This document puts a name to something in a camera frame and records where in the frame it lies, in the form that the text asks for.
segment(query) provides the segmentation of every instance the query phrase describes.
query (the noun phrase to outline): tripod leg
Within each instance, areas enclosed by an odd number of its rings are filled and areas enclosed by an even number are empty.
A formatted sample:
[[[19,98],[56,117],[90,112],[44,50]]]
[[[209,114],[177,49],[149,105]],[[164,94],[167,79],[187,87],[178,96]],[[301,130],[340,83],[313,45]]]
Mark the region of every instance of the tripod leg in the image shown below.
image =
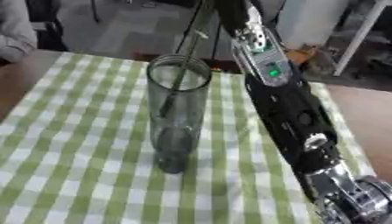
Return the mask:
[[[96,2],[95,0],[91,0],[91,10],[93,11],[93,17],[97,24],[101,22],[100,17],[98,16],[98,11],[96,9]]]
[[[179,53],[179,51],[181,50],[182,45],[184,44],[184,42],[186,41],[186,37],[189,35],[189,32],[191,31],[194,21],[196,20],[196,17],[198,16],[200,9],[201,9],[201,5],[203,4],[203,0],[199,0],[199,4],[196,8],[196,11],[193,13],[193,16],[191,18],[191,21],[189,22],[189,25],[186,27],[186,30],[184,31],[184,34],[182,36],[181,42],[179,43],[176,53]]]
[[[211,56],[211,60],[215,60],[216,52],[218,50],[219,39],[221,38],[221,27],[222,27],[222,24],[221,24],[221,22],[219,22],[218,29],[217,29],[216,35],[215,35],[215,41],[213,43],[213,54]]]

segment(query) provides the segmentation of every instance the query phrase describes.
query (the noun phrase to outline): white wall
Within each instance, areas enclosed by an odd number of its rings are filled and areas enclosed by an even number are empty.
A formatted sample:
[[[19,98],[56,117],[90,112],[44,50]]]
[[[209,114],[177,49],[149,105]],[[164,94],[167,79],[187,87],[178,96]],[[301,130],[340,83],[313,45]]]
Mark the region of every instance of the white wall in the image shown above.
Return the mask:
[[[322,46],[339,22],[349,0],[287,0],[277,32],[291,49]]]

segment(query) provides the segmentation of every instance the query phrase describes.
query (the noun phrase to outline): prosthetic arm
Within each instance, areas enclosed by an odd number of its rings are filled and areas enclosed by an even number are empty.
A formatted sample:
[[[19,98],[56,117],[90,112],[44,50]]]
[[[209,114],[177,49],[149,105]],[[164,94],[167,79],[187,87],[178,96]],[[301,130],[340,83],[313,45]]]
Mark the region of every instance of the prosthetic arm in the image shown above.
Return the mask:
[[[386,223],[392,188],[371,176],[354,178],[339,150],[337,134],[318,98],[289,62],[274,34],[262,24],[258,0],[214,0],[233,38],[234,58],[246,89],[280,153],[290,164],[322,221]]]

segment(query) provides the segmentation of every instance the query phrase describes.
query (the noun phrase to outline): tablecloth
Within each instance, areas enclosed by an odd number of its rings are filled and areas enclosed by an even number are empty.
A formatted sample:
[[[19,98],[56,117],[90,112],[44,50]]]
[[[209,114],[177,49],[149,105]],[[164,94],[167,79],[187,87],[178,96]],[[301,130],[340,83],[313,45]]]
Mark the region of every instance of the tablecloth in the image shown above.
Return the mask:
[[[186,173],[153,165],[148,63],[63,53],[0,126],[0,223],[319,223],[243,77],[215,73]],[[326,87],[355,174],[374,174]]]

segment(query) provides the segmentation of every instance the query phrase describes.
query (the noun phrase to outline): led indicator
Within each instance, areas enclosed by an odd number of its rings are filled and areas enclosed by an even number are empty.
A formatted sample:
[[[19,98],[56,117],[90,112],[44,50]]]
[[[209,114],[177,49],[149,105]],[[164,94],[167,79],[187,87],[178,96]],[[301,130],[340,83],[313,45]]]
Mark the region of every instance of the led indicator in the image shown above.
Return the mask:
[[[281,74],[279,67],[276,64],[269,65],[269,76],[277,77]]]

